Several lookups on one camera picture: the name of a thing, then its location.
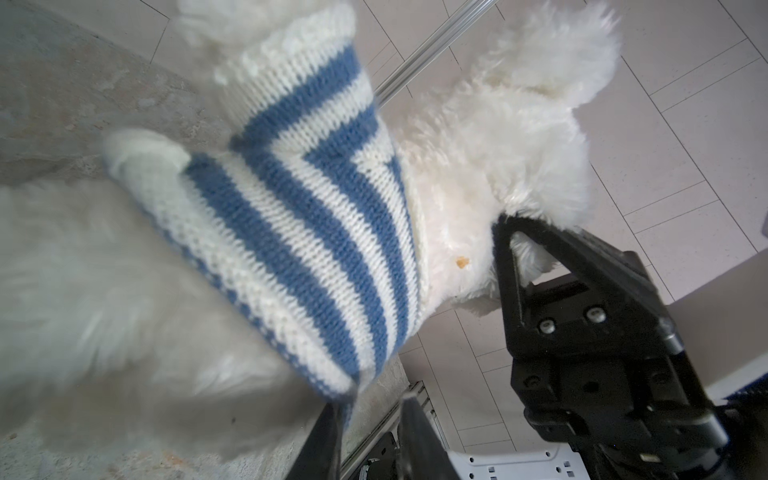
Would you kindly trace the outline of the blue white striped sweater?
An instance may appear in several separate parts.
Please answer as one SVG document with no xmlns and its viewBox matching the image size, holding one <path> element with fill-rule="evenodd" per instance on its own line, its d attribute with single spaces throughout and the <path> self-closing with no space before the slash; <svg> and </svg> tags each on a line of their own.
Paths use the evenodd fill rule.
<svg viewBox="0 0 768 480">
<path fill-rule="evenodd" d="M 346 1 L 181 1 L 224 151 L 144 130 L 105 164 L 161 234 L 323 397 L 350 401 L 421 320 L 407 185 Z"/>
</svg>

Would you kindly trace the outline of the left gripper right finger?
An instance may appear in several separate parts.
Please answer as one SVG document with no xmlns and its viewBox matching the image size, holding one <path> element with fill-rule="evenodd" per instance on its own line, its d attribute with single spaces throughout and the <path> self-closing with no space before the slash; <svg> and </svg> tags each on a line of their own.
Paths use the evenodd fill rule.
<svg viewBox="0 0 768 480">
<path fill-rule="evenodd" d="M 398 478 L 458 480 L 449 456 L 413 393 L 400 402 Z"/>
</svg>

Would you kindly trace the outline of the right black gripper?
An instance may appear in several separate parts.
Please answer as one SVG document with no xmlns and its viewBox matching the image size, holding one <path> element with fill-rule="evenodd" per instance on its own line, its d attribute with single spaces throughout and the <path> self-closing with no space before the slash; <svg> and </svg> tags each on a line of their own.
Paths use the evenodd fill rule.
<svg viewBox="0 0 768 480">
<path fill-rule="evenodd" d="M 767 475 L 766 381 L 715 405 L 635 252 L 524 217 L 500 217 L 493 238 L 510 383 L 543 440 L 593 479 Z M 515 239 L 568 274 L 524 282 Z"/>
</svg>

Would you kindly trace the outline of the white teddy bear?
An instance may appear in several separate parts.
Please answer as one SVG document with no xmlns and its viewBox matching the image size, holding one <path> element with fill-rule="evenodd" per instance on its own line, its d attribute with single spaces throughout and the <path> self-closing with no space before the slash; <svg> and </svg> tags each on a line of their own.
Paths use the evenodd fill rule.
<svg viewBox="0 0 768 480">
<path fill-rule="evenodd" d="M 602 3 L 541 4 L 395 127 L 375 98 L 420 265 L 408 339 L 444 303 L 498 295 L 500 216 L 587 221 L 592 168 L 574 112 L 614 75 L 616 23 Z M 279 446 L 329 402 L 351 407 L 403 345 L 350 401 L 323 397 L 109 175 L 106 141 L 125 130 L 152 131 L 109 134 L 102 179 L 1 190 L 2 432 L 32 425 L 65 451 L 152 439 L 232 459 Z M 168 139 L 217 153 L 231 138 L 209 152 Z"/>
</svg>

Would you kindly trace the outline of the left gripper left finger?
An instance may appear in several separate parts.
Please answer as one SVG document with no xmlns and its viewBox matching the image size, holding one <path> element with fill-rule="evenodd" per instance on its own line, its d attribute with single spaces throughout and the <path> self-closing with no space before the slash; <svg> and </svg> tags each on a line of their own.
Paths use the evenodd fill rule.
<svg viewBox="0 0 768 480">
<path fill-rule="evenodd" d="M 322 410 L 286 480 L 337 480 L 345 406 L 329 403 Z"/>
</svg>

